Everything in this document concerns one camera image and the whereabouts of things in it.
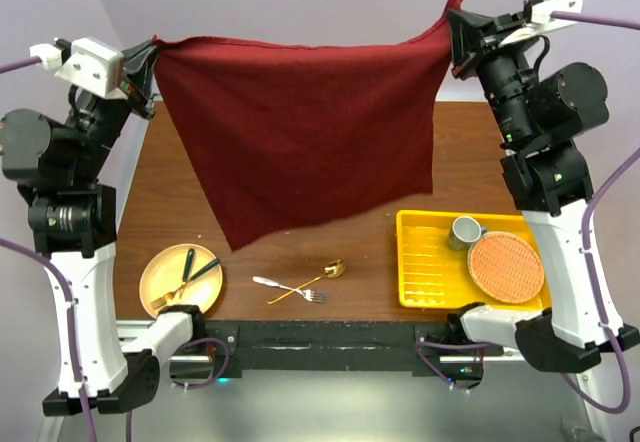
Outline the dark red cloth napkin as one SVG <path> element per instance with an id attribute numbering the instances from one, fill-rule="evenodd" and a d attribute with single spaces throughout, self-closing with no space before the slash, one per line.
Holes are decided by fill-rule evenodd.
<path id="1" fill-rule="evenodd" d="M 387 45 L 153 45 L 161 96 L 232 250 L 432 192 L 445 18 Z"/>

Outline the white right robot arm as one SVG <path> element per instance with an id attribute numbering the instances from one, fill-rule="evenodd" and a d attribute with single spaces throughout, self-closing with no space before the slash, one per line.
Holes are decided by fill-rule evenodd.
<path id="1" fill-rule="evenodd" d="M 472 307 L 445 331 L 448 348 L 469 354 L 481 341 L 516 348 L 542 372 L 578 374 L 605 352 L 627 350 L 639 332 L 611 302 L 589 222 L 595 201 L 585 157 L 575 138 L 605 124 L 608 88 L 584 62 L 548 77 L 529 63 L 535 38 L 516 40 L 522 14 L 489 17 L 447 13 L 452 74 L 477 78 L 502 136 L 502 176 L 534 235 L 551 305 L 509 315 Z"/>

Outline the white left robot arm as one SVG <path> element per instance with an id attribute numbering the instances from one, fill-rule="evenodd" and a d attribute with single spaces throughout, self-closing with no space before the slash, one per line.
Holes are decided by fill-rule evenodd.
<path id="1" fill-rule="evenodd" d="M 196 354 L 207 342 L 192 304 L 162 309 L 127 345 L 117 332 L 117 193 L 99 175 L 127 119 L 153 115 L 156 55 L 148 41 L 125 50 L 92 38 L 33 46 L 30 62 L 69 86 L 67 118 L 26 108 L 1 118 L 1 170 L 26 202 L 33 234 L 26 254 L 43 265 L 54 295 L 61 365 L 42 403 L 48 417 L 146 405 L 171 356 Z"/>

